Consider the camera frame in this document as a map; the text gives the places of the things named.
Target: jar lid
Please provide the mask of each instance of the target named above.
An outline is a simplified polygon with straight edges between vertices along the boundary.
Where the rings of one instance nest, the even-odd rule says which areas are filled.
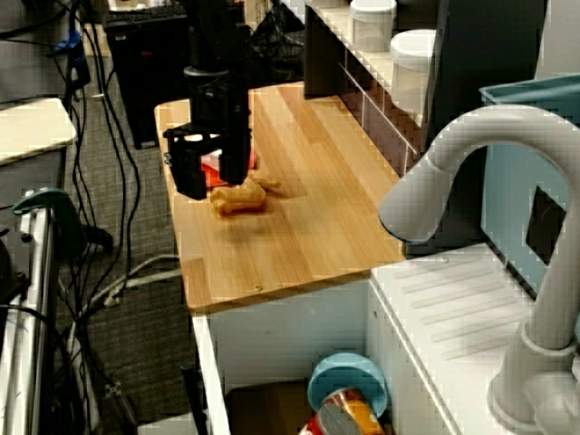
[[[361,21],[381,21],[386,18],[385,15],[395,15],[396,10],[395,0],[353,0],[349,14]]]
[[[391,39],[392,61],[403,68],[427,73],[433,57],[435,30],[410,30]]]

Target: wooden countertop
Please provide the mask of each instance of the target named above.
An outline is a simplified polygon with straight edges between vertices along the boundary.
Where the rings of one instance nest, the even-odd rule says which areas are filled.
[[[312,291],[401,261],[377,207],[398,177],[338,97],[305,101],[303,84],[250,92],[258,169],[282,187],[260,211],[220,216],[177,193],[164,165],[189,311],[207,314]],[[189,103],[156,110],[162,132]]]

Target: keyboard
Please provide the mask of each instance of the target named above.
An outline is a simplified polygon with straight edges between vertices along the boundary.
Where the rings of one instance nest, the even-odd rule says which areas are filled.
[[[110,11],[104,17],[103,28],[106,31],[113,27],[157,23],[158,21],[176,18],[187,18],[185,8],[179,3],[136,9],[134,11]]]

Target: white cabinet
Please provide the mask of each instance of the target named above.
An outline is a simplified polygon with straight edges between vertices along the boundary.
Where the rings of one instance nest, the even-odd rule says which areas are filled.
[[[303,380],[325,356],[363,354],[385,374],[398,435],[508,435],[488,385],[532,301],[486,245],[372,270],[369,280],[193,319],[214,434],[224,395]]]
[[[425,421],[413,414],[418,404],[429,405],[428,396],[389,326],[379,294],[362,280],[193,318],[211,432],[230,434],[224,396],[231,390],[308,378],[325,356],[349,351],[370,357],[387,374],[395,419],[400,417],[405,429],[397,433],[425,433]],[[434,409],[429,414],[438,416]]]

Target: wooden board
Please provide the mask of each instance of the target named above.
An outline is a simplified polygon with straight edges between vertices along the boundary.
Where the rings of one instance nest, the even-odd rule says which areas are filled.
[[[164,167],[189,311],[212,313],[368,276],[401,261],[379,202],[398,177],[337,97],[305,101],[301,83],[250,93],[259,170],[282,183],[259,211],[220,216],[177,193]],[[156,110],[162,132],[187,101]]]
[[[75,138],[76,131],[57,98],[0,111],[0,166],[70,145]]]

